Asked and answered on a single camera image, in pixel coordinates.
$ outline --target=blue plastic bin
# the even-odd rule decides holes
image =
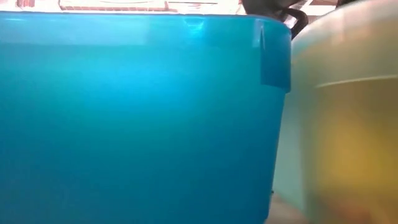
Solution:
[[[266,219],[285,25],[1,12],[0,27],[0,223]]]

